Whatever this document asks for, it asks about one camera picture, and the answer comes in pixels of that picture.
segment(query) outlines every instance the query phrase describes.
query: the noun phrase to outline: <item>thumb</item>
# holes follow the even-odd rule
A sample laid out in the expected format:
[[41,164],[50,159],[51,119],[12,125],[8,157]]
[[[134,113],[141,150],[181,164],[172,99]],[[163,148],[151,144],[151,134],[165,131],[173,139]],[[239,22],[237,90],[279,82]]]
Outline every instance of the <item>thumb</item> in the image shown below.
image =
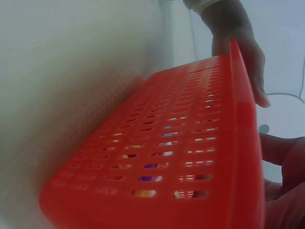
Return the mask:
[[277,200],[266,202],[265,229],[305,228],[305,183]]
[[240,45],[240,49],[248,71],[254,99],[259,106],[269,107],[271,104],[264,91],[264,53],[255,41],[251,45]]

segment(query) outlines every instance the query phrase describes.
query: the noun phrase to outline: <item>white wall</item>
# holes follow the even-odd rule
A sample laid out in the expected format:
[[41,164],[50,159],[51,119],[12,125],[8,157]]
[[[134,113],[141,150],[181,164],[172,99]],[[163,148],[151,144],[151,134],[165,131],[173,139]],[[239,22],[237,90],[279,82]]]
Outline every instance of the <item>white wall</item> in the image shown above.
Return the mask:
[[1,2],[1,229],[51,228],[42,186],[143,79],[172,65],[159,2]]
[[169,1],[172,17],[174,66],[196,60],[190,12],[182,0]]

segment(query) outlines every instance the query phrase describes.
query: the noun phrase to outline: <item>red plastic basket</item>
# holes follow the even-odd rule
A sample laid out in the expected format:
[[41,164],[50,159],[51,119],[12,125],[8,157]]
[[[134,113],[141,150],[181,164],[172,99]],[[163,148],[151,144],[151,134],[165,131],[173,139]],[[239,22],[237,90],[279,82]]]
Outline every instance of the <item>red plastic basket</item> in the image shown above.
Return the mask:
[[255,105],[230,54],[153,75],[41,194],[59,229],[262,229]]

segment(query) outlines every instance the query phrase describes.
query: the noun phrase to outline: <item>rectangular hole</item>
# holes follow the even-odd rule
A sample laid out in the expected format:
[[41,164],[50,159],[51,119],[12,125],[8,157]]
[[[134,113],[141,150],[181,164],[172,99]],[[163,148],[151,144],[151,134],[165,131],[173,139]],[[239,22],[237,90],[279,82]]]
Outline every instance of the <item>rectangular hole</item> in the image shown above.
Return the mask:
[[95,189],[95,192],[103,195],[114,195],[115,193],[117,193],[117,191],[118,190],[114,187],[104,187],[104,186]]
[[152,153],[151,156],[170,156],[172,154],[173,154],[172,151],[164,151],[164,152]]
[[177,143],[178,143],[178,141],[170,141],[170,142],[160,142],[157,145],[158,146],[172,146],[172,145],[175,145]]
[[154,177],[149,177],[149,176],[142,176],[138,178],[138,181],[144,181],[144,182],[160,182],[162,181],[163,177],[162,176],[154,176]]
[[156,195],[156,190],[133,190],[131,195],[134,197],[153,198]]
[[121,126],[120,128],[121,128],[121,129],[126,129],[126,128],[129,128],[129,127],[131,127],[131,125],[123,125],[123,126]]
[[131,145],[125,147],[125,149],[138,149],[138,148],[143,148],[143,145]]
[[115,133],[113,136],[119,136],[119,135],[124,135],[125,133]]
[[140,129],[138,132],[151,131],[151,130],[153,130],[153,128],[144,128],[144,129]]
[[120,158],[128,159],[128,158],[135,158],[137,156],[138,156],[137,154],[124,154],[124,155],[121,155]]
[[169,136],[173,136],[173,135],[177,135],[179,134],[179,132],[170,132],[170,133],[164,133],[162,134],[163,137],[169,137]]
[[153,124],[153,123],[155,123],[155,122],[156,122],[156,121],[145,122],[145,123],[143,123],[142,125]]
[[183,126],[185,123],[174,123],[174,124],[170,124],[170,125],[167,125],[165,126],[165,128],[175,128],[175,127],[180,127],[180,126]]
[[140,114],[140,113],[131,114],[131,115],[129,115],[129,117],[137,116],[137,115],[139,115],[139,114]]
[[201,174],[201,175],[184,175],[179,176],[179,181],[181,182],[192,182],[192,181],[207,181],[211,179],[211,175]]
[[168,167],[168,163],[144,165],[144,168],[166,168],[166,167]]
[[132,164],[120,164],[120,165],[113,165],[111,168],[114,169],[129,169],[132,167]]
[[202,199],[207,197],[207,191],[205,190],[177,190],[174,192],[176,199]]
[[141,111],[143,110],[144,108],[138,108],[138,109],[135,109],[134,111]]
[[124,176],[109,175],[109,176],[105,176],[104,179],[111,180],[111,181],[119,181],[119,180],[123,180]]
[[205,132],[210,132],[210,131],[215,131],[216,128],[207,128],[207,129],[196,129],[195,133],[205,133]]
[[200,166],[209,166],[213,164],[212,160],[204,160],[204,161],[186,161],[184,163],[185,167],[200,167]]
[[121,139],[113,139],[113,140],[111,140],[110,142],[117,143],[117,142],[120,142],[120,141],[121,141]]
[[163,110],[164,108],[155,108],[155,109],[153,109],[153,110],[151,110],[151,112],[157,112],[157,111],[161,111],[161,110]]
[[189,154],[200,154],[200,153],[203,153],[204,152],[204,150],[202,150],[202,149],[198,149],[198,150],[189,150],[189,151],[187,151]]
[[106,147],[106,148],[102,148],[100,149],[101,151],[109,151],[109,150],[115,150],[116,147]]

